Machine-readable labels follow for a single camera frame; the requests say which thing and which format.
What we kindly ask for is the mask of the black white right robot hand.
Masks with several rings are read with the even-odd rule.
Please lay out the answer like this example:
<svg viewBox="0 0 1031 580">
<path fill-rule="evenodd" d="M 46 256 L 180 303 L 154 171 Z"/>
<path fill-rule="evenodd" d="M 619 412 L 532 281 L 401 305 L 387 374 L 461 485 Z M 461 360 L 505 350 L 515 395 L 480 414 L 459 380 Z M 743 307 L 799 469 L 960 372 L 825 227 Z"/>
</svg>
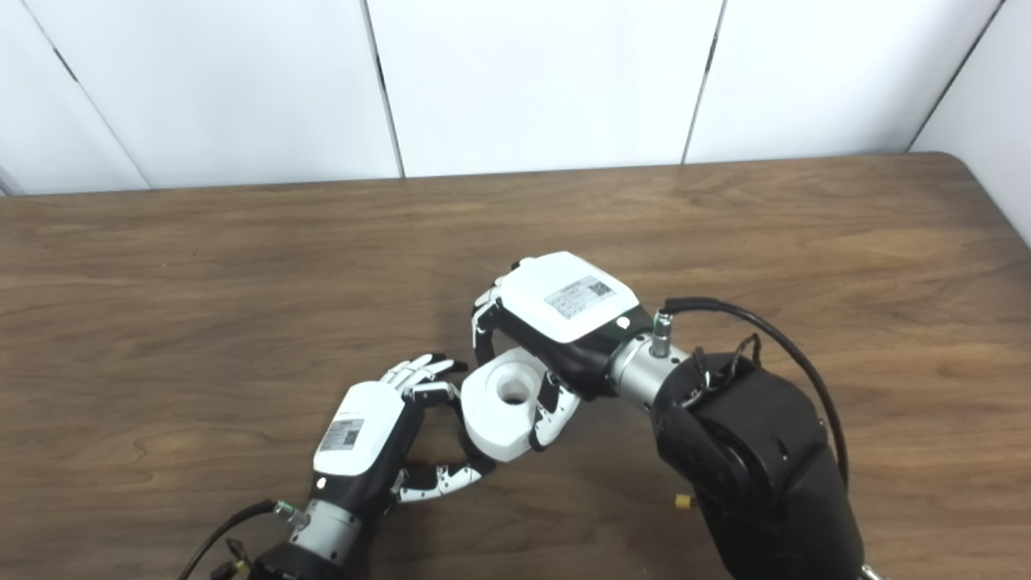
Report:
<svg viewBox="0 0 1031 580">
<path fill-rule="evenodd" d="M 544 366 L 528 444 L 544 451 L 581 401 L 623 394 L 623 373 L 652 334 L 636 294 L 579 255 L 555 252 L 512 265 L 474 301 L 472 345 L 479 366 L 503 334 Z"/>
</svg>

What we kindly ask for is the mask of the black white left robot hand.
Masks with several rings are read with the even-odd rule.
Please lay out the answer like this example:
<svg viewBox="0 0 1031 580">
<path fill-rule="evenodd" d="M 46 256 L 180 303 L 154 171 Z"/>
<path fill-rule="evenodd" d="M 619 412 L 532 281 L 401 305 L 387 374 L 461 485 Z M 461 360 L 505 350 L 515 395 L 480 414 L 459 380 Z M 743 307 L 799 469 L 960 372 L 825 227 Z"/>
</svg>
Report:
<svg viewBox="0 0 1031 580">
<path fill-rule="evenodd" d="M 496 470 L 497 462 L 475 449 L 466 433 L 460 434 L 464 460 L 408 460 L 429 408 L 445 405 L 464 418 L 461 394 L 448 376 L 467 370 L 462 361 L 430 353 L 350 386 L 317 446 L 310 498 L 370 524 L 398 503 L 460 491 Z"/>
</svg>

